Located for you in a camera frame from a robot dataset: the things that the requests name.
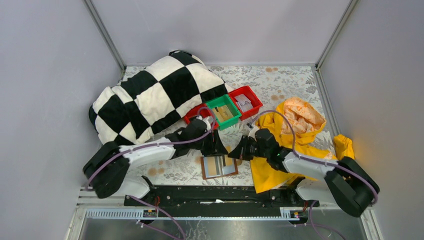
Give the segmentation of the brown leather card holder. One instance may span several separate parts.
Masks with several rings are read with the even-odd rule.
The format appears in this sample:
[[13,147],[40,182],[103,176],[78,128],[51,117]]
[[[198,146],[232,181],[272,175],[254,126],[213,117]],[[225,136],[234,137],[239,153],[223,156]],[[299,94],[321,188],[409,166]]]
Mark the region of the brown leather card holder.
[[214,179],[237,175],[237,161],[227,155],[202,156],[200,158],[202,179]]

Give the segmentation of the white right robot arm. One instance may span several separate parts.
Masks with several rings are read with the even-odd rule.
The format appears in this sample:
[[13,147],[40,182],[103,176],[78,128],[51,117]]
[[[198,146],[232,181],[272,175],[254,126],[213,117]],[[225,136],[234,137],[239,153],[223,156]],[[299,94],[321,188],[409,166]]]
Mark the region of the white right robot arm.
[[301,199],[336,204],[352,217],[360,217],[380,192],[378,184],[353,158],[330,160],[302,155],[279,145],[268,129],[242,136],[228,155],[244,161],[264,158],[274,170],[299,174],[289,186]]

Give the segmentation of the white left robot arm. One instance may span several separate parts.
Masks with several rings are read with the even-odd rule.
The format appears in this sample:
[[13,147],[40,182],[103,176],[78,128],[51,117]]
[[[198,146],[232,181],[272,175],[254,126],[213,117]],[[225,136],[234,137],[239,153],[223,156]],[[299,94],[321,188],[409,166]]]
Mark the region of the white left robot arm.
[[172,160],[186,155],[190,150],[199,150],[205,157],[226,155],[211,116],[195,117],[186,127],[157,140],[137,145],[105,143],[84,165],[82,172],[87,185],[99,199],[116,193],[143,198],[153,185],[144,177],[141,181],[127,177],[128,171],[153,162]]

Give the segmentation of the gold cards in green bin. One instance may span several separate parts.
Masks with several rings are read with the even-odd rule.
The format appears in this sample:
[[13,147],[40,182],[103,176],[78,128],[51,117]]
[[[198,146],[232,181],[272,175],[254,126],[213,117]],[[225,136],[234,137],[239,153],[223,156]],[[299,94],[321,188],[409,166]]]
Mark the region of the gold cards in green bin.
[[218,107],[214,107],[212,109],[212,111],[213,111],[213,113],[214,113],[214,115],[215,115],[215,117],[216,117],[216,119],[217,119],[218,122],[223,123],[225,121],[225,119],[223,118],[223,115],[219,111],[219,108]]

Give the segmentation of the white cards in red bin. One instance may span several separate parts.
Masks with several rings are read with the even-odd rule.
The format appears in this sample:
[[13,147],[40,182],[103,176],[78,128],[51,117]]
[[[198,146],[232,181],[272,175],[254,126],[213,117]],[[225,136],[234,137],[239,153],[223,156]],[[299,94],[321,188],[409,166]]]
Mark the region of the white cards in red bin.
[[249,100],[244,94],[237,95],[234,99],[242,113],[248,112],[254,108],[251,100]]

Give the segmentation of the left red plastic bin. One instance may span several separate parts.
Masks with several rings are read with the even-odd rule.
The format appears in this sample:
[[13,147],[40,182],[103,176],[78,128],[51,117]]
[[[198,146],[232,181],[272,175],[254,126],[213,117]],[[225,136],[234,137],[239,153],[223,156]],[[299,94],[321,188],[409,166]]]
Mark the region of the left red plastic bin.
[[214,118],[214,130],[217,130],[219,127],[218,121],[215,119],[215,115],[205,103],[202,103],[198,106],[195,106],[193,109],[191,109],[184,117],[183,120],[186,123],[187,127],[199,127],[203,130],[206,130],[206,124],[198,119],[198,116],[207,117],[211,116]]

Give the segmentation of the red plastic bin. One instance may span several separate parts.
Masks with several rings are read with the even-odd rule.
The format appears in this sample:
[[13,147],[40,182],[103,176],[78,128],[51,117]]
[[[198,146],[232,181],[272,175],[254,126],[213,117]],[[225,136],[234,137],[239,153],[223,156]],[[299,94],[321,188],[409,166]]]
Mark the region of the red plastic bin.
[[184,117],[183,120],[186,123],[187,127],[199,127],[203,130],[206,130],[206,124],[198,119],[198,116],[207,117],[211,116],[214,118],[214,130],[217,130],[219,127],[218,121],[215,119],[215,115],[205,103],[202,103],[198,106],[195,106],[193,109],[191,109]]
[[239,87],[228,95],[241,113],[240,120],[245,120],[258,114],[263,106],[263,103],[249,86]]

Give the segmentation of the green plastic bin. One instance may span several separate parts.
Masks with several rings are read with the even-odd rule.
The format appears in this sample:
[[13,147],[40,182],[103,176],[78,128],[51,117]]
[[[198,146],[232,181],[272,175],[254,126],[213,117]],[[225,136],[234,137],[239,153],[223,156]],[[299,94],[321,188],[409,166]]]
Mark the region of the green plastic bin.
[[242,116],[228,94],[207,101],[206,105],[215,114],[219,130],[224,130],[235,125]]

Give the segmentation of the right red plastic bin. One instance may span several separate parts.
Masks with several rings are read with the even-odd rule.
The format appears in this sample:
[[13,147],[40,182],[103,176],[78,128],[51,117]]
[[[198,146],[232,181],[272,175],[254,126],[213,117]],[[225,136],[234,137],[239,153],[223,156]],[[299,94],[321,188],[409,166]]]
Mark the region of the right red plastic bin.
[[239,87],[228,95],[241,113],[240,120],[245,120],[258,114],[263,106],[263,103],[249,86]]

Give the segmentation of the yellow raincoat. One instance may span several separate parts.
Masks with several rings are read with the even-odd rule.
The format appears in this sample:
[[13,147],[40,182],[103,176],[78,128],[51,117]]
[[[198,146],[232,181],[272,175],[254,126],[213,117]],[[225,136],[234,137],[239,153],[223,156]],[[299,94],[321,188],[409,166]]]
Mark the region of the yellow raincoat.
[[[353,141],[342,134],[333,138],[335,153],[310,145],[326,124],[325,117],[309,102],[299,97],[285,100],[277,106],[275,112],[261,115],[255,121],[255,125],[260,129],[268,129],[282,147],[292,148],[294,131],[295,150],[300,154],[329,160],[342,160],[344,157],[354,159]],[[250,161],[250,167],[257,194],[290,184],[296,178],[302,177],[301,174],[275,170],[261,157],[254,157]]]

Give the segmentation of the black white checkered blanket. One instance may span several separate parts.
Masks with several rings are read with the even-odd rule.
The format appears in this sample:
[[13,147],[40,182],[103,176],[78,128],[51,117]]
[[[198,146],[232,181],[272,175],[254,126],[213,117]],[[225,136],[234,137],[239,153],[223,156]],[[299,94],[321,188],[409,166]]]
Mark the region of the black white checkered blanket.
[[231,92],[195,55],[175,50],[115,86],[107,86],[88,117],[104,145],[145,143],[194,107]]

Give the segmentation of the floral table mat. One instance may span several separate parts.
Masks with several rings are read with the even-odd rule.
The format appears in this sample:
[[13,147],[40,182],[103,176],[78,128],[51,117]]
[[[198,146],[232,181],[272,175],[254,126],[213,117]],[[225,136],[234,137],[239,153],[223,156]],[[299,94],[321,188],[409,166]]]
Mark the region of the floral table mat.
[[130,167],[127,180],[141,183],[148,179],[154,185],[252,186],[250,163],[221,155],[231,151],[249,132],[247,113],[274,110],[290,97],[301,98],[320,114],[324,112],[313,66],[213,66],[211,71],[235,93],[210,102],[210,110],[201,105],[186,116],[191,119],[216,115],[215,141],[207,147],[211,156],[203,157],[199,150],[190,150],[171,160]]

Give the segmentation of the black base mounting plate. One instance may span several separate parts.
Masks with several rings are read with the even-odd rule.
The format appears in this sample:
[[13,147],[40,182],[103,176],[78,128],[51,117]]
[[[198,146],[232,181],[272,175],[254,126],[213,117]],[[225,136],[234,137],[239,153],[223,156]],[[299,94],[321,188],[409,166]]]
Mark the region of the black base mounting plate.
[[256,193],[252,186],[157,185],[140,201],[127,196],[126,207],[151,204],[172,217],[281,217],[281,209],[305,213],[312,200],[303,200],[293,188],[283,187]]

